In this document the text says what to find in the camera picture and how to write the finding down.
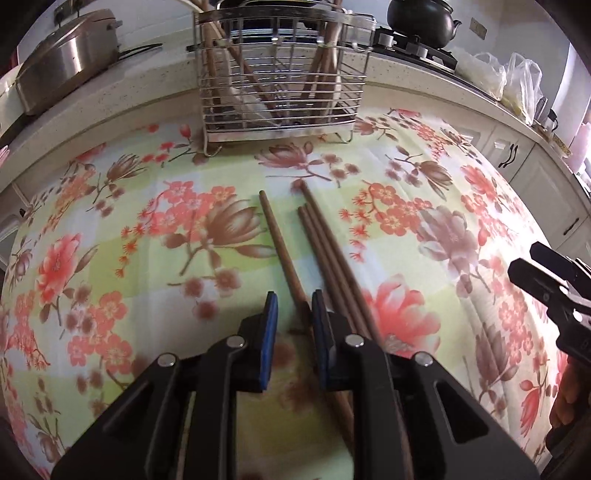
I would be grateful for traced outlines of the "right hand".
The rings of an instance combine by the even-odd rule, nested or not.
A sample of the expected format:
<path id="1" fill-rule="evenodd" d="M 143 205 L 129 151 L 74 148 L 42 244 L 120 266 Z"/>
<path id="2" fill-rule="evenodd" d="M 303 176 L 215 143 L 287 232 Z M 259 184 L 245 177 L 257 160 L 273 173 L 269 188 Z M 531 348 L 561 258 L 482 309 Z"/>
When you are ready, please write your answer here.
<path id="1" fill-rule="evenodd" d="M 578 362 L 567 364 L 559 383 L 557 397 L 549 420 L 553 429 L 566 426 L 575 419 L 575 405 L 583 397 L 583 385 L 588 370 Z"/>

